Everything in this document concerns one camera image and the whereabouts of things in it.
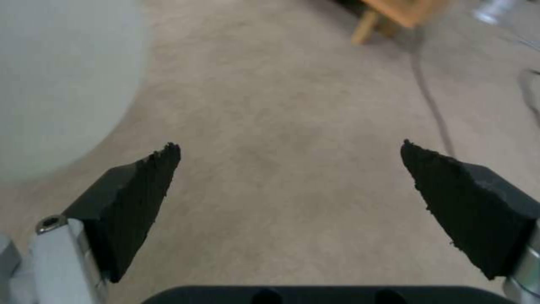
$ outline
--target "power cord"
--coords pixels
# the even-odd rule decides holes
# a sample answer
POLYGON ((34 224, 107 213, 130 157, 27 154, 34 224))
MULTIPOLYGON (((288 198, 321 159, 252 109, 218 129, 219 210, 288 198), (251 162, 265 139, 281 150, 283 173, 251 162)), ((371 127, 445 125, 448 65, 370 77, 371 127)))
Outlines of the power cord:
MULTIPOLYGON (((456 154, 454 150, 454 144, 452 143, 446 121, 444 121, 444 117, 442 116, 441 111, 439 110, 438 105, 429 90, 426 79, 424 78, 424 73, 422 71, 421 51, 425 40, 424 37, 425 34, 423 28, 416 27, 414 30, 413 45, 411 48, 411 67, 414 77, 416 79, 416 83, 418 84, 418 88, 420 89, 420 92, 422 93, 422 96, 424 97, 424 100, 426 101, 429 110, 431 111, 433 117, 435 118, 435 121, 437 122, 437 127, 441 135, 444 148, 449 156, 455 158, 456 154)), ((531 90, 531 80, 535 76, 540 76, 540 71, 525 69, 519 74, 517 78, 517 83, 519 85, 519 88, 521 89, 525 105, 534 115, 536 125, 540 128, 540 110, 538 109, 534 93, 531 90)))
POLYGON ((416 27, 414 29, 414 38, 410 57, 413 74, 416 79, 416 83, 418 84, 418 88, 420 89, 420 93, 422 93, 422 96, 424 97, 424 100, 426 101, 429 110, 431 111, 433 117, 435 118, 435 121, 437 122, 437 127, 439 130, 439 134, 441 135, 444 148, 449 156, 455 158, 456 153, 454 150, 454 144, 452 143, 452 139, 450 138, 450 133, 448 132, 446 121, 444 121, 444 117, 442 116, 441 111, 439 110, 437 103, 435 102, 435 99, 433 98, 433 95, 429 90, 426 79, 424 78, 424 73, 422 71, 421 55, 423 44, 424 29, 422 27, 416 27))

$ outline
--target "black foam pad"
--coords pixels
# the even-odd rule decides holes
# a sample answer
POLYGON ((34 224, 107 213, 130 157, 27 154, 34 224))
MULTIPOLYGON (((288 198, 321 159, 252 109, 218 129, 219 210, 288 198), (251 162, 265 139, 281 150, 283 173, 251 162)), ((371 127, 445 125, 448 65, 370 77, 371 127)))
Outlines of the black foam pad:
POLYGON ((409 141, 401 157, 454 245, 488 279, 509 275, 540 217, 540 204, 486 167, 409 141))
POLYGON ((180 148, 161 151, 109 169, 63 214, 79 219, 99 269, 118 282, 142 246, 167 194, 180 148))

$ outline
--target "wooden furniture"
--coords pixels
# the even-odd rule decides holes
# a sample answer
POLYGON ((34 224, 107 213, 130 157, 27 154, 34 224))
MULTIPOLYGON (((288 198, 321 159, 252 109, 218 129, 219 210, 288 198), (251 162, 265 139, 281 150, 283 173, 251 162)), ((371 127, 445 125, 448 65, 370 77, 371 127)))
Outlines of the wooden furniture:
POLYGON ((425 22, 431 15, 441 10, 448 0, 362 0, 367 8, 363 13, 352 37, 353 44, 364 43, 381 17, 385 17, 379 30, 392 37, 398 25, 414 28, 425 22))

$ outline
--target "white ball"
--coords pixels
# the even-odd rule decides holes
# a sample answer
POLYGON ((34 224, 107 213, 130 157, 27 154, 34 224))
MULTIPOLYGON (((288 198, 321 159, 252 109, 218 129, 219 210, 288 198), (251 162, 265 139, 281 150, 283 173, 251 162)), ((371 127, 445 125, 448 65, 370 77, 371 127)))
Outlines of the white ball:
POLYGON ((146 30, 134 0, 0 1, 0 180, 82 157, 137 91, 146 30))

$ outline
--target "beige carpet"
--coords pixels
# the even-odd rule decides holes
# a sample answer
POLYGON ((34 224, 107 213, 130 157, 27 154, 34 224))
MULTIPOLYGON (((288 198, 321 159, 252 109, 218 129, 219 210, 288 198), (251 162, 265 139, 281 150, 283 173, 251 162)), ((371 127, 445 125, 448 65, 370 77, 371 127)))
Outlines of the beige carpet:
MULTIPOLYGON (((459 158, 540 199, 540 133, 515 83, 540 53, 470 18, 474 4, 455 2, 427 29, 426 78, 459 158)), ((107 168, 173 141, 183 160, 111 303, 199 284, 499 291, 450 245, 401 164, 404 138, 443 150, 404 50, 410 33, 353 47, 356 17, 328 0, 144 5, 152 53, 118 128, 68 168, 0 189, 0 230, 22 250, 41 217, 107 168)))

